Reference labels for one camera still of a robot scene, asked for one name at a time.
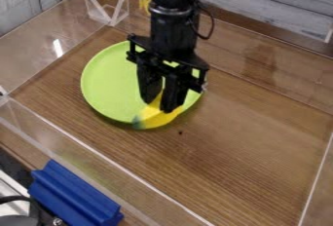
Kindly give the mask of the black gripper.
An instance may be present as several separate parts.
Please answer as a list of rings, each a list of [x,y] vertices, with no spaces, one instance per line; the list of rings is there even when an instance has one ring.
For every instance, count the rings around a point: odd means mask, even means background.
[[[137,64],[140,93],[152,103],[162,95],[161,110],[170,113],[180,107],[192,90],[200,93],[206,83],[209,64],[197,55],[198,8],[164,10],[152,8],[149,36],[130,34],[126,58]]]

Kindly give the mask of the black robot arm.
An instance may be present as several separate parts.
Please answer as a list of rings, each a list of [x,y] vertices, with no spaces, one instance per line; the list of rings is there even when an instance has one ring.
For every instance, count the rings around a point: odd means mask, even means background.
[[[196,54],[200,33],[200,0],[152,0],[150,35],[128,36],[128,59],[137,64],[141,98],[161,101],[166,113],[178,108],[188,93],[200,93],[206,84],[209,64]]]

